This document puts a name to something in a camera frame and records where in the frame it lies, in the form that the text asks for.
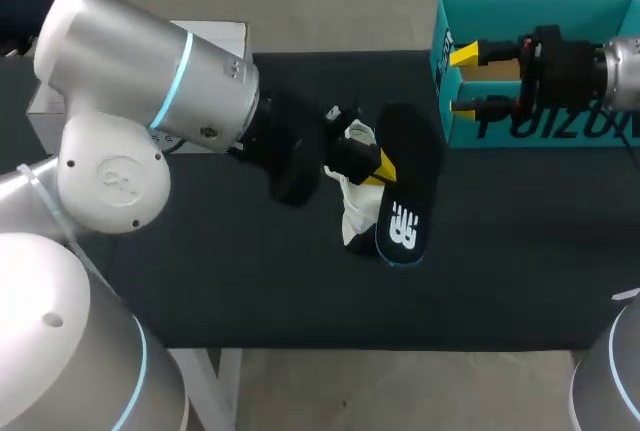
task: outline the shoe insole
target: shoe insole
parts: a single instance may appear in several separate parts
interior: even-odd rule
[[[378,118],[376,142],[396,168],[396,182],[384,188],[376,245],[392,265],[418,264],[425,254],[445,145],[424,111],[389,104]]]

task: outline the concrete floor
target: concrete floor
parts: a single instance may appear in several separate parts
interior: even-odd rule
[[[131,0],[246,20],[256,51],[420,49],[437,0]],[[249,351],[240,431],[570,429],[568,353]]]

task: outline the white box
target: white box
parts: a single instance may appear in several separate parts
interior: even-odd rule
[[[249,47],[249,27],[246,23],[217,21],[172,22],[236,56],[252,61],[251,48]],[[27,117],[44,150],[49,154],[57,154],[60,150],[62,130],[66,122],[62,96],[49,88],[49,86],[41,84],[29,104]],[[159,131],[149,130],[149,133],[163,151],[172,148],[180,141],[174,136]],[[211,151],[192,143],[185,143],[175,152],[210,153]]]

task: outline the black table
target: black table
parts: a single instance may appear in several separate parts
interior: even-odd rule
[[[426,52],[256,63],[267,86],[287,84],[325,106],[351,104],[358,92],[366,120],[386,101],[437,119]],[[3,66],[3,95],[33,87],[26,71],[12,65],[9,78]],[[28,97],[10,101],[3,171],[38,154],[20,114]],[[110,240],[90,243],[169,347],[582,349],[624,305],[612,295],[640,287],[640,178],[622,149],[450,150],[415,269],[343,250],[341,195],[329,179],[291,210],[269,201],[260,171],[231,158],[169,162],[161,217],[119,238],[112,256]]]

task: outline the cardboard box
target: cardboard box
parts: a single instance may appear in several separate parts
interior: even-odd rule
[[[444,135],[456,148],[619,147],[622,140],[604,118],[586,111],[536,110],[519,127],[511,119],[487,123],[456,117],[452,100],[487,95],[517,97],[517,61],[486,68],[449,67],[456,46],[479,39],[515,41],[536,26],[557,24],[567,40],[605,43],[614,36],[640,35],[640,0],[440,0],[431,52]],[[640,146],[640,114],[617,113],[616,121],[634,146]]]
[[[215,21],[173,21],[173,23],[236,56],[248,61],[252,60],[249,46],[249,27],[246,23]],[[27,109],[27,117],[45,151],[49,154],[58,153],[62,130],[66,122],[62,96],[48,86],[41,84]],[[163,151],[172,148],[180,141],[174,136],[159,131],[150,130],[149,132]],[[210,152],[208,149],[192,143],[185,143],[176,150],[176,153]]]

